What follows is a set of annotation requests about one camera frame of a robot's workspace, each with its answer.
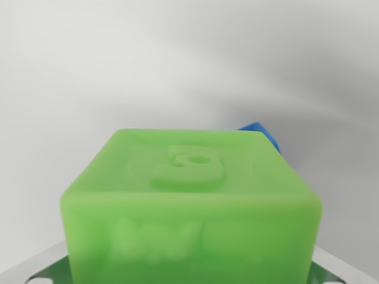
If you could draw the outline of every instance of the translucent green block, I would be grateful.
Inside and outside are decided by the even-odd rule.
[[[262,133],[119,130],[62,215],[75,284],[305,284],[321,203]]]

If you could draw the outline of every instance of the block top face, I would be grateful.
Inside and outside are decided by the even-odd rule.
[[[313,195],[257,131],[118,130],[68,192]]]

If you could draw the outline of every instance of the blue object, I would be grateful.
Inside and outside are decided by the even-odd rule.
[[[244,131],[259,131],[259,132],[265,134],[266,137],[268,138],[268,140],[271,141],[272,145],[274,145],[275,148],[280,153],[279,145],[278,145],[277,141],[275,140],[275,138],[273,138],[273,136],[259,122],[255,122],[255,123],[249,124],[248,126],[245,126],[245,127],[241,128],[240,130],[244,130]]]

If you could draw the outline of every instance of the metal plate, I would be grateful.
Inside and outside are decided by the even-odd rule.
[[[73,284],[64,241],[0,275],[0,284],[26,283]],[[327,283],[379,284],[356,268],[316,247],[307,284]]]

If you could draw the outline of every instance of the white backdrop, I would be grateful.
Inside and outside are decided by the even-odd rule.
[[[118,128],[261,121],[323,199],[318,245],[379,278],[379,2],[0,0],[0,272],[64,238]]]

